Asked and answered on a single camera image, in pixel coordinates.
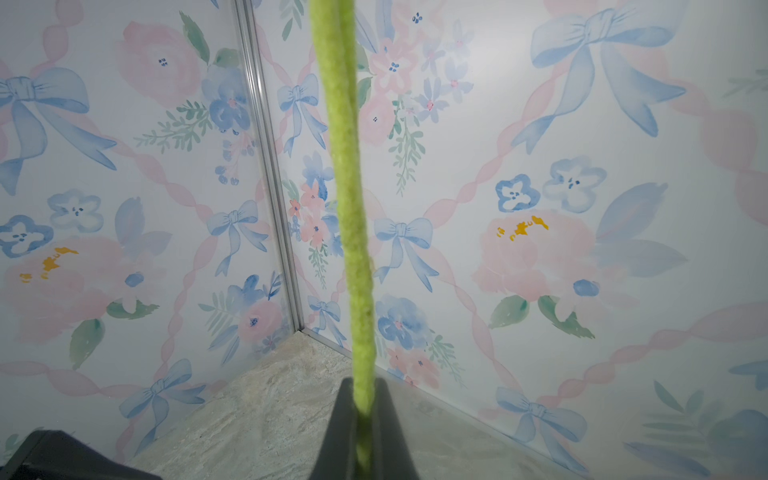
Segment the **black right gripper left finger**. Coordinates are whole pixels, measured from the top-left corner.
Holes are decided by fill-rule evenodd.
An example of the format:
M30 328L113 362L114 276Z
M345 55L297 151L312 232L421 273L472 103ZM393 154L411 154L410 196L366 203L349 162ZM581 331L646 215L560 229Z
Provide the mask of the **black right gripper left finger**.
M341 381L331 416L309 480L352 480L356 476L358 412L353 379Z

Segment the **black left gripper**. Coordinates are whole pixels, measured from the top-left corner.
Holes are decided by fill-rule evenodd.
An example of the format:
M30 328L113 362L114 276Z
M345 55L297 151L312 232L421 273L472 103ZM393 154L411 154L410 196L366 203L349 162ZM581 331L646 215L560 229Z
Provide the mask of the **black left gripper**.
M9 480L161 480L99 454L71 435L56 430L32 432L1 467Z

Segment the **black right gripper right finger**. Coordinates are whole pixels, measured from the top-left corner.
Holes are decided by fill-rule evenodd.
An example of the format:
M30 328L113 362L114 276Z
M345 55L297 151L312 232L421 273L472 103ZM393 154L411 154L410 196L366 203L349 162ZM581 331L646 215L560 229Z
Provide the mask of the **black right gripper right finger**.
M387 382L377 378L372 408L372 478L419 480Z

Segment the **white lisianthus flower stem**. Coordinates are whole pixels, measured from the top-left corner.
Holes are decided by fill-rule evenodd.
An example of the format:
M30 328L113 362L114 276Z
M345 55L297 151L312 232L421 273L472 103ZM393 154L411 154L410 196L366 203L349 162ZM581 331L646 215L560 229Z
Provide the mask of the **white lisianthus flower stem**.
M372 479L376 350L373 279L358 133L355 6L352 1L312 1L310 19L326 95L331 156L337 183L337 213L350 296L352 398L356 409L355 475L358 479Z

